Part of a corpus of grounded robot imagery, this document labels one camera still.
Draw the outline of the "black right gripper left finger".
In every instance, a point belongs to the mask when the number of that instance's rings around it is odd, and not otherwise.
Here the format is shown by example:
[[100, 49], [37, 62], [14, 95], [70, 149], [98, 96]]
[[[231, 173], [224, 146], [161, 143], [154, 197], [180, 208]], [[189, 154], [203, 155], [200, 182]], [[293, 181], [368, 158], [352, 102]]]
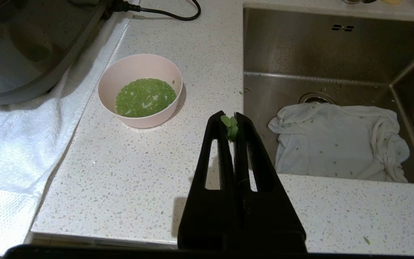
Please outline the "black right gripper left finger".
[[[213, 114], [206, 126], [200, 156], [178, 228], [180, 250], [223, 250], [236, 226], [234, 169], [223, 111]], [[220, 188], [206, 188], [212, 141], [217, 141]]]

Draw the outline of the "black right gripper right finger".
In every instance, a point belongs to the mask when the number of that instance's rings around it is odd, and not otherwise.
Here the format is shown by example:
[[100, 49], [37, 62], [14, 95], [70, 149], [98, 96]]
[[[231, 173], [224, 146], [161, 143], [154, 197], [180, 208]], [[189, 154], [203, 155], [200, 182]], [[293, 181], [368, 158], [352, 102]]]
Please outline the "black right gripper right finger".
[[241, 113], [235, 119], [240, 237], [255, 251], [307, 252], [306, 232], [254, 124]]

